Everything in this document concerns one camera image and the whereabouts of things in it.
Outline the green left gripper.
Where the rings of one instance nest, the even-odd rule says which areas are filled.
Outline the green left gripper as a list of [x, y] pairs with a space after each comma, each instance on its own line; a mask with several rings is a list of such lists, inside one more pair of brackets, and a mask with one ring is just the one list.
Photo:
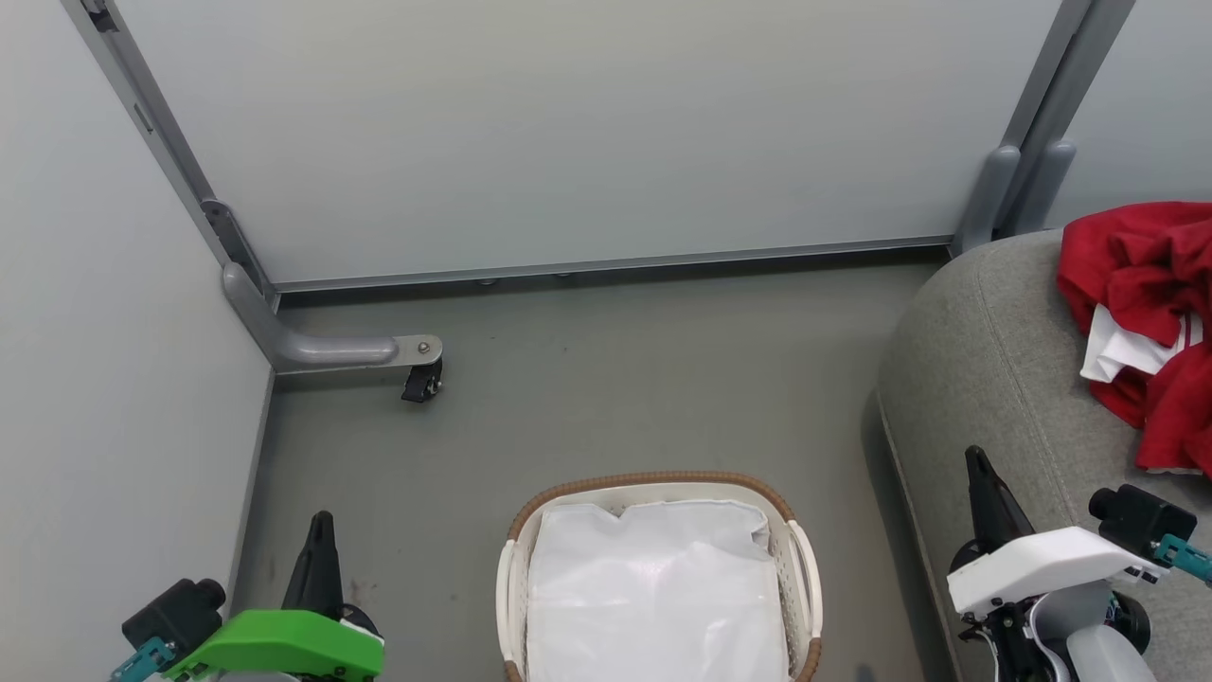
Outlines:
[[190, 655], [170, 663], [161, 677], [286, 674], [302, 681], [373, 681], [383, 674], [385, 640], [367, 613], [345, 604], [328, 511], [311, 516], [281, 608], [239, 613]]

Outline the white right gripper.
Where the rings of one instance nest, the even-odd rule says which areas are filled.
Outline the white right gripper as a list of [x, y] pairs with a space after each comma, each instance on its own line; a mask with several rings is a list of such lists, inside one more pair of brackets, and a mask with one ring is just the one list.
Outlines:
[[1131, 532], [1124, 545], [1079, 527], [1035, 534], [987, 452], [971, 445], [965, 462], [974, 535], [964, 556], [977, 557], [947, 578], [961, 640], [982, 640], [995, 666], [1147, 665], [1147, 611], [1113, 583], [1167, 577], [1168, 532]]

